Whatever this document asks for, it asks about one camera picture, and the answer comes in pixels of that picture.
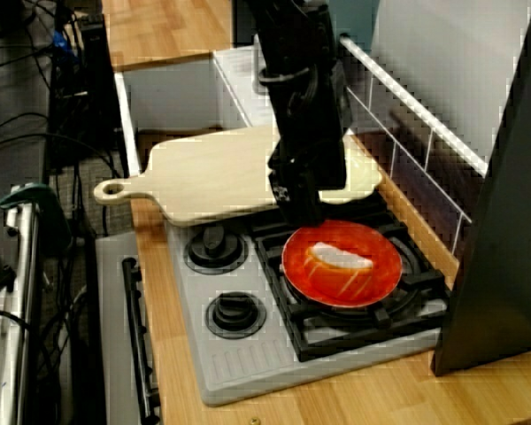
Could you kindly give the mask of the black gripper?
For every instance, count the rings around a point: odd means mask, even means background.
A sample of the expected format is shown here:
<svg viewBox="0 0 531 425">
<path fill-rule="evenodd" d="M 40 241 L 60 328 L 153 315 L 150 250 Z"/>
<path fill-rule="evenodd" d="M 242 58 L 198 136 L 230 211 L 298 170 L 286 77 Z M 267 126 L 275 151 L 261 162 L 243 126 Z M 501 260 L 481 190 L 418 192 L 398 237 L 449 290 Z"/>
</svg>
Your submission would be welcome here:
<svg viewBox="0 0 531 425">
<path fill-rule="evenodd" d="M 268 160 L 273 197 L 290 226 L 317 227 L 324 218 L 316 189 L 341 189 L 346 182 L 342 139 L 351 109 L 343 67 L 265 73 L 265 86 L 280 136 Z M 290 168 L 303 172 L 285 178 Z"/>
</svg>

